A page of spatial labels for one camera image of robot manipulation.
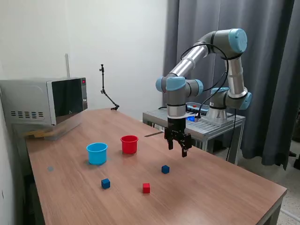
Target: wooden table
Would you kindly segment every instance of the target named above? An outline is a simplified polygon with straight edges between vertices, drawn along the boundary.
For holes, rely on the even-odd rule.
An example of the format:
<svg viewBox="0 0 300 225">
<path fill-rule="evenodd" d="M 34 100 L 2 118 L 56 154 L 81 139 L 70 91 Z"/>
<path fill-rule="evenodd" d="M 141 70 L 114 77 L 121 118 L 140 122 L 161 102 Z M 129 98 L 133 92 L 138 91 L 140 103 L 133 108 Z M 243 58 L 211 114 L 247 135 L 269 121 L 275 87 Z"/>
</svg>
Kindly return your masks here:
<svg viewBox="0 0 300 225">
<path fill-rule="evenodd" d="M 82 113 L 82 124 L 57 141 L 27 140 L 47 225 L 276 224 L 286 188 L 191 148 L 187 157 L 163 134 L 120 112 Z M 137 135 L 138 153 L 123 155 L 120 138 Z M 104 165 L 88 164 L 86 146 L 108 144 Z M 161 173 L 168 165 L 170 173 Z M 111 187 L 103 190 L 101 180 Z M 149 182 L 151 193 L 142 194 Z"/>
</svg>

